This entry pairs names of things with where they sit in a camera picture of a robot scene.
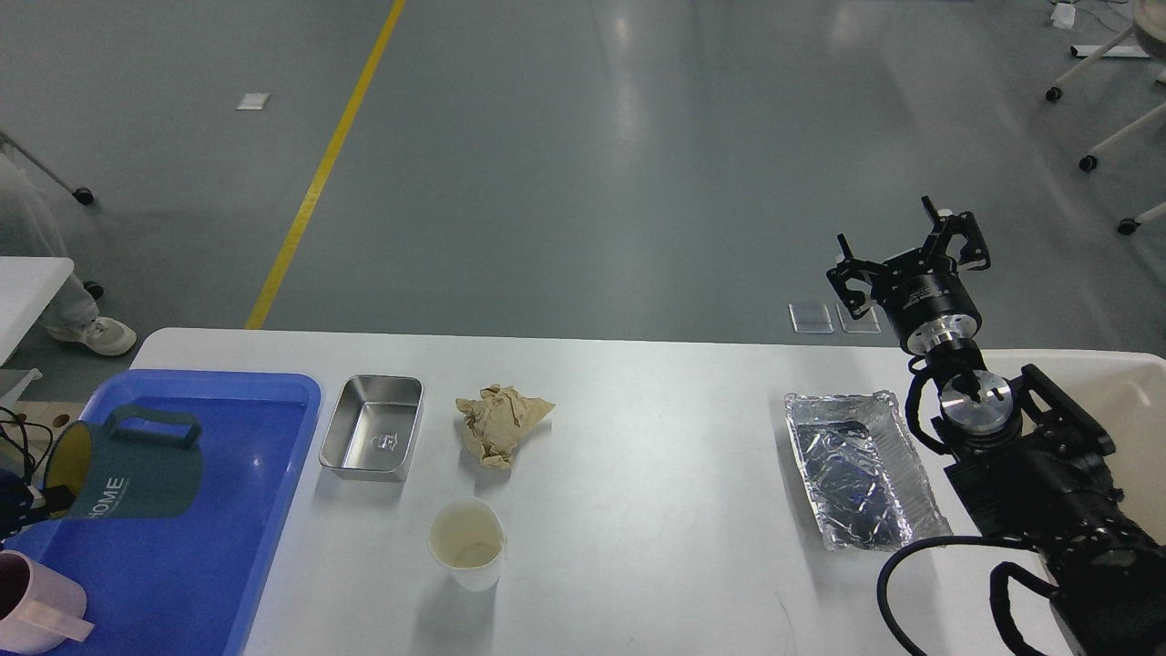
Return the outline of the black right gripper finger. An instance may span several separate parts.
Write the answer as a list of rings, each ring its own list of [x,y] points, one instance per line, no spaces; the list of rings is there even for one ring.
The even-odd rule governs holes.
[[[854,258],[845,235],[837,235],[837,240],[841,254],[827,278],[847,312],[859,320],[887,298],[892,269],[883,262]]]
[[[932,230],[922,242],[920,264],[946,271],[983,271],[991,267],[986,240],[972,212],[940,210],[928,196],[922,196],[921,203]]]

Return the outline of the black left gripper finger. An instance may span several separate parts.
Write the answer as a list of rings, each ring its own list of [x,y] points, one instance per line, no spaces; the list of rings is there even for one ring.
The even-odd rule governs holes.
[[[24,530],[69,512],[76,496],[66,486],[55,486],[38,491],[27,485],[15,485],[1,491],[1,528],[3,530]]]

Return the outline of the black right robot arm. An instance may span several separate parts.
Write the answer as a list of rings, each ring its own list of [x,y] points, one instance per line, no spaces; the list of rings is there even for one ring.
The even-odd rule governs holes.
[[[827,271],[854,319],[883,308],[909,357],[908,431],[953,457],[946,477],[977,528],[975,536],[919,539],[883,565],[884,622],[908,653],[920,653],[893,616],[888,585],[922,549],[1025,549],[1041,556],[1051,579],[1012,560],[988,576],[988,606],[1009,651],[1037,653],[1012,615],[1016,581],[1048,601],[1075,655],[1161,655],[1163,545],[1121,512],[1124,491],[1105,464],[1112,437],[1034,364],[1011,379],[988,369],[975,343],[982,316],[958,278],[991,264],[986,242],[971,212],[941,211],[929,198],[922,205],[930,232],[919,248],[868,261],[840,237],[838,261]]]

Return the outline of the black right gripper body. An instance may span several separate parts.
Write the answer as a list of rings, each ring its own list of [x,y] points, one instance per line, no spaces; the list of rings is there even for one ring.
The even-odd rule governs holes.
[[[941,343],[972,339],[982,316],[975,306],[954,259],[937,259],[914,269],[893,267],[874,283],[874,302],[883,308],[900,348],[925,354]]]

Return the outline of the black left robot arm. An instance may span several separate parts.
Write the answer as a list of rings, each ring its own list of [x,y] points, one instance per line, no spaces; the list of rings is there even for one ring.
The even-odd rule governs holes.
[[[34,485],[34,473],[40,466],[45,464],[47,457],[55,453],[55,443],[50,440],[45,453],[36,458],[31,453],[31,445],[28,432],[26,432],[26,421],[17,418],[17,414],[10,408],[3,407],[3,426],[12,425],[17,429],[20,439],[14,439],[1,429],[3,444],[15,449],[17,453],[17,470],[1,470],[1,537],[3,539],[16,536],[24,531],[24,528],[45,522],[49,519],[62,519],[66,512],[76,503],[77,494],[69,491],[64,485],[55,485],[38,488]]]

